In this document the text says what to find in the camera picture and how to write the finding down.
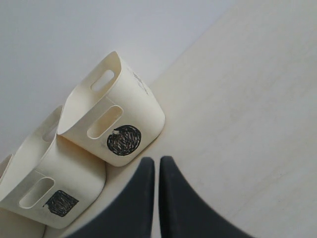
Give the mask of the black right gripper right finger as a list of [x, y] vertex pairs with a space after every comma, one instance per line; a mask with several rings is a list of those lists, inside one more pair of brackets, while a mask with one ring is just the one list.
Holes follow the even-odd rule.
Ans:
[[250, 238], [195, 192], [172, 156], [159, 164], [158, 209], [163, 238]]

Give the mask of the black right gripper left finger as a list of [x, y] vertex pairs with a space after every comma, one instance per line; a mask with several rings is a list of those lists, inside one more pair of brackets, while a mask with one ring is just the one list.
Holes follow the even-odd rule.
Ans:
[[149, 238], [152, 233], [155, 163], [141, 159], [119, 196], [70, 238]]

